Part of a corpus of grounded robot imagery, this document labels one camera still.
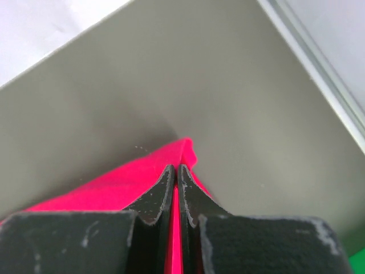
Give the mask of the magenta t shirt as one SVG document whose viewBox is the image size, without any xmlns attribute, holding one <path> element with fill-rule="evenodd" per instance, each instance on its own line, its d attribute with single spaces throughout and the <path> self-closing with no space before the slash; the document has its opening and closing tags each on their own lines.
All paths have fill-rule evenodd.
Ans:
<svg viewBox="0 0 365 274">
<path fill-rule="evenodd" d="M 33 205 L 21 212 L 124 210 L 157 182 L 166 166 L 172 165 L 176 171 L 179 165 L 184 164 L 191 170 L 196 163 L 197 156 L 192 140 L 180 139 L 147 156 L 126 163 L 75 190 Z M 179 247 L 178 214 L 177 187 L 173 185 L 168 249 L 163 273 L 181 272 L 182 255 Z"/>
</svg>

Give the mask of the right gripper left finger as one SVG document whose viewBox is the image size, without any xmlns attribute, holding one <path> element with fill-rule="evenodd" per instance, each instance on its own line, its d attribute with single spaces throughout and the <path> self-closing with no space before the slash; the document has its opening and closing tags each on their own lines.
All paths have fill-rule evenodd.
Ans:
<svg viewBox="0 0 365 274">
<path fill-rule="evenodd" d="M 120 211 L 21 212 L 1 225 L 2 273 L 163 273 L 175 180 Z"/>
</svg>

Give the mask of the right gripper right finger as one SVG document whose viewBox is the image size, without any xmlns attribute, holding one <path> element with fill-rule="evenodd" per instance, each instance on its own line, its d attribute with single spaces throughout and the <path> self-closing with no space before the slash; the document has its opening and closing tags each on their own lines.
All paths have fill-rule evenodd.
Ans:
<svg viewBox="0 0 365 274">
<path fill-rule="evenodd" d="M 235 216 L 177 169 L 184 273 L 350 273 L 335 232 L 311 216 Z"/>
</svg>

